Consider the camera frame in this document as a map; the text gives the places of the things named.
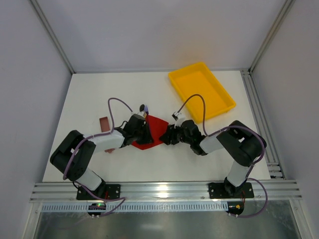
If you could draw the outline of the dark blue plastic spoon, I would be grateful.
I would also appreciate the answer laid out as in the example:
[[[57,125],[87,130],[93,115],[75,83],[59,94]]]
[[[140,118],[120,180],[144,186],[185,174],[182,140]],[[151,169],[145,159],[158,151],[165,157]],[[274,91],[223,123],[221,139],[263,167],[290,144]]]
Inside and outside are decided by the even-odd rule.
[[[147,110],[147,106],[146,105],[144,105],[144,104],[140,105],[140,107],[139,107],[139,111],[140,112],[146,112],[146,110]]]

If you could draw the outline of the purple plastic fork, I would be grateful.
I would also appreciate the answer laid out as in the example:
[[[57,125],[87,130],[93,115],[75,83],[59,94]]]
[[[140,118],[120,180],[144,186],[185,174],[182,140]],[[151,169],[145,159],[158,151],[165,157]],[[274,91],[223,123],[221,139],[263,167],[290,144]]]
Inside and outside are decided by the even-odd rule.
[[[144,112],[146,113],[146,115],[149,115],[149,109],[147,105],[145,105],[144,107]]]

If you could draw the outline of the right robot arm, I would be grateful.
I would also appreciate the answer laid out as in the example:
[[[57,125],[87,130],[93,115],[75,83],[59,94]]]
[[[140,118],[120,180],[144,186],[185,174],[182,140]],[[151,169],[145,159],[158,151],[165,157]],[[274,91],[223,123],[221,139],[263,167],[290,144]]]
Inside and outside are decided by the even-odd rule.
[[[208,136],[201,134],[193,120],[181,125],[170,124],[159,139],[166,145],[186,143],[200,156],[224,149],[233,158],[231,170],[224,182],[222,192],[228,197],[238,196],[247,182],[254,165],[259,162],[267,147],[265,140],[238,120]]]

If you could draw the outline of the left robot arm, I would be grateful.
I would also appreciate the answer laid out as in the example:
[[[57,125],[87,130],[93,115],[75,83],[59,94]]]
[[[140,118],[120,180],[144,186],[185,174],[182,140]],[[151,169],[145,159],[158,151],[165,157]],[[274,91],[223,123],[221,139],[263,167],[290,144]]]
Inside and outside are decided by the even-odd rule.
[[[63,179],[77,182],[90,191],[102,186],[104,180],[88,168],[93,154],[133,144],[149,144],[152,138],[145,113],[132,114],[124,127],[85,136],[77,130],[68,133],[50,157],[50,163],[63,173]]]

